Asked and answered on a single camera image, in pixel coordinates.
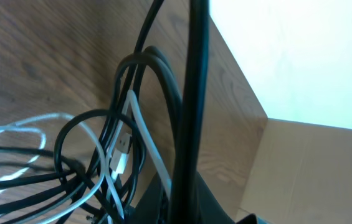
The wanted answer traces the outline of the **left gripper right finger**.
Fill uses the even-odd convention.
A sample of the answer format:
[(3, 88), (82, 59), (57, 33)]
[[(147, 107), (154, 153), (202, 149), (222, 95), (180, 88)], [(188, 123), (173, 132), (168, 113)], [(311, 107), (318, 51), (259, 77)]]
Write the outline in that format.
[(201, 175), (196, 173), (197, 203), (199, 205), (199, 221), (201, 224), (234, 224), (219, 202), (213, 196)]

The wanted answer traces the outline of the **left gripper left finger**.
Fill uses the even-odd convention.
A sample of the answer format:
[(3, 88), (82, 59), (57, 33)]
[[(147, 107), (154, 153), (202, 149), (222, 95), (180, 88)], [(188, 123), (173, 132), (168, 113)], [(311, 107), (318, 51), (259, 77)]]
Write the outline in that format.
[(165, 224), (167, 223), (168, 205), (164, 187), (158, 174), (155, 174), (134, 213), (130, 216), (130, 223)]

